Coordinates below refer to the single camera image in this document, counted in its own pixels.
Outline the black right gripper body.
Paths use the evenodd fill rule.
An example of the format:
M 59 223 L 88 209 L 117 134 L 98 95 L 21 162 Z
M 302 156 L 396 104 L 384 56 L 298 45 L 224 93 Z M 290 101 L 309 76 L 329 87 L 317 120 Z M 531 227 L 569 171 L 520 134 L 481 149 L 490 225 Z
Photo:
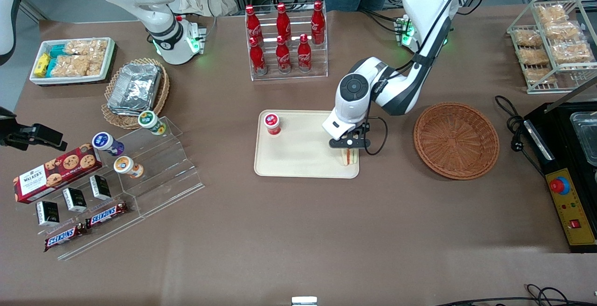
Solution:
M 8 146 L 7 138 L 15 133 L 19 132 L 20 125 L 16 121 L 17 115 L 7 110 L 4 107 L 0 107 L 0 144 L 1 146 Z

